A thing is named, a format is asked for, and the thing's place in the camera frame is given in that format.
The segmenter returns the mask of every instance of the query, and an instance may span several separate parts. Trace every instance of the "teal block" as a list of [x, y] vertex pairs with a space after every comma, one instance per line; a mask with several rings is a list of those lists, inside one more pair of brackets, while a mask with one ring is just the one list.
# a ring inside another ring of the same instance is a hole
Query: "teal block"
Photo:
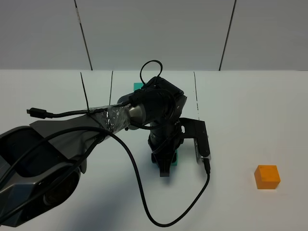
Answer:
[[[137, 89], [140, 89], [143, 86], [143, 83], [134, 83], [134, 91]], [[177, 160], [174, 163], [171, 163], [171, 166], [177, 166], [178, 165], [178, 150], [175, 150], [175, 155], [177, 155]]]

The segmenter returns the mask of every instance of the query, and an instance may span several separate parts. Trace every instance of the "cable connector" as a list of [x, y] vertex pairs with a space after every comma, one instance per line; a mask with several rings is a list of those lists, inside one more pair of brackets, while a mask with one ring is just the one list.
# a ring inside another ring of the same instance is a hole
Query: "cable connector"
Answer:
[[206, 173], [209, 175], [211, 172], [211, 165], [210, 165], [210, 160], [208, 158], [203, 159], [203, 163], [204, 163], [204, 169], [206, 171]]
[[50, 113], [48, 113], [46, 110], [38, 109], [32, 107], [31, 109], [27, 109], [27, 113], [30, 114], [31, 117], [45, 119], [47, 118]]

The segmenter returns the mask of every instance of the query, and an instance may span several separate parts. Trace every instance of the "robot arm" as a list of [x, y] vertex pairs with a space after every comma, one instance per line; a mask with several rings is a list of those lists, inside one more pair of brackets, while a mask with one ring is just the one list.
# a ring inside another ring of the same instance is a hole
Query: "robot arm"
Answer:
[[[83, 116], [64, 121], [36, 121], [30, 126], [14, 128], [0, 135], [0, 217], [54, 182], [94, 142], [108, 138], [96, 131], [84, 130], [55, 137], [32, 151], [8, 177], [2, 179], [7, 169], [24, 152], [64, 129], [94, 127], [111, 133], [124, 128], [148, 129], [152, 162], [158, 165], [161, 177], [169, 176], [170, 165], [176, 161], [175, 151], [185, 138], [194, 138], [197, 161], [208, 159], [210, 151], [205, 123], [180, 118], [185, 102], [183, 91], [161, 77], [154, 77], [140, 90], [121, 97], [117, 105], [93, 108]], [[40, 109], [30, 109], [28, 113], [38, 118], [51, 117], [51, 114]], [[182, 133], [181, 126], [185, 127], [185, 133]], [[85, 160], [56, 188], [0, 224], [16, 227], [58, 206], [73, 193], [80, 173], [86, 173], [86, 168]]]

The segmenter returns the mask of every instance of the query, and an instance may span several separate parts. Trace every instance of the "clear tape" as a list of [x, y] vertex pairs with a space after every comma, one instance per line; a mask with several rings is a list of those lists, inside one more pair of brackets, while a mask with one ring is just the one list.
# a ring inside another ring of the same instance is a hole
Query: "clear tape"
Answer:
[[92, 118], [107, 131], [117, 133], [130, 125], [130, 117], [127, 106], [115, 105], [90, 108]]

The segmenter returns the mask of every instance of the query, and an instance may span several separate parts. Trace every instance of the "orange block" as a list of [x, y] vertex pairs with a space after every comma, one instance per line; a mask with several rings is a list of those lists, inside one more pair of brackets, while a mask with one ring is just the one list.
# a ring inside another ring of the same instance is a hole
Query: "orange block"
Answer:
[[276, 165], [259, 165], [255, 171], [258, 189], [276, 189], [280, 177]]

